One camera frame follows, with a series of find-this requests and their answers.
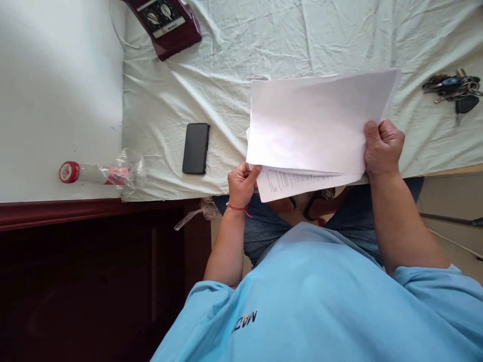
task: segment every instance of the white paper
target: white paper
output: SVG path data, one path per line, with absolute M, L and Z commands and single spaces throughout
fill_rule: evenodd
M 252 80 L 247 162 L 363 174 L 368 120 L 380 122 L 400 71 Z
M 274 171 L 263 167 L 257 178 L 262 202 L 269 202 L 310 191 L 347 185 L 360 180 L 362 175 L 320 176 Z

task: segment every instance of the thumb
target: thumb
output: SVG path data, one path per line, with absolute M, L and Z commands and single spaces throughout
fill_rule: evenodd
M 366 123 L 364 127 L 364 134 L 366 135 L 368 144 L 377 143 L 381 140 L 379 127 L 377 127 L 377 124 L 374 121 L 369 121 Z
M 260 174 L 260 172 L 262 172 L 261 166 L 253 167 L 245 182 L 250 185 L 255 185 L 255 182 L 257 181 L 257 177 Z

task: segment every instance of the bed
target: bed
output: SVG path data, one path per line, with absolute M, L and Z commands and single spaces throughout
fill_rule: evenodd
M 245 159 L 252 79 L 323 76 L 399 67 L 387 115 L 406 133 L 405 177 L 483 163 L 483 105 L 455 127 L 454 103 L 421 85 L 463 67 L 483 75 L 481 1 L 196 0 L 201 43 L 161 62 L 131 13 L 124 55 L 123 146 L 142 153 L 147 182 L 125 201 L 228 192 Z M 186 126 L 211 125 L 205 175 L 181 172 Z

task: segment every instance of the keys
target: keys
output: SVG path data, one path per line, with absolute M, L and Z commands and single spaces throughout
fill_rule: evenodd
M 476 96 L 466 96 L 463 99 L 457 100 L 455 103 L 455 111 L 456 111 L 456 126 L 458 127 L 461 124 L 461 119 L 463 116 L 471 111 L 479 102 L 479 98 Z
M 449 100 L 449 101 L 454 101 L 455 99 L 452 98 L 462 98 L 465 93 L 459 92 L 459 93 L 443 93 L 440 98 L 436 99 L 434 103 L 440 103 L 444 100 Z
M 479 77 L 468 75 L 463 68 L 459 68 L 454 76 L 442 73 L 432 75 L 422 88 L 424 93 L 438 94 L 439 98 L 434 103 L 443 100 L 457 102 L 468 96 L 483 97 L 483 92 L 479 90 L 479 82 Z

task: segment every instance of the hand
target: hand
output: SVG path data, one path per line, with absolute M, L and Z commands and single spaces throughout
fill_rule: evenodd
M 399 158 L 403 151 L 404 133 L 390 120 L 383 120 L 379 127 L 374 121 L 369 121 L 364 127 L 364 133 L 367 138 L 364 158 L 369 177 L 399 174 Z
M 243 162 L 228 174 L 230 192 L 229 204 L 236 208 L 244 208 L 252 199 L 255 182 L 262 171 L 261 166 L 255 166 L 251 171 L 248 163 Z

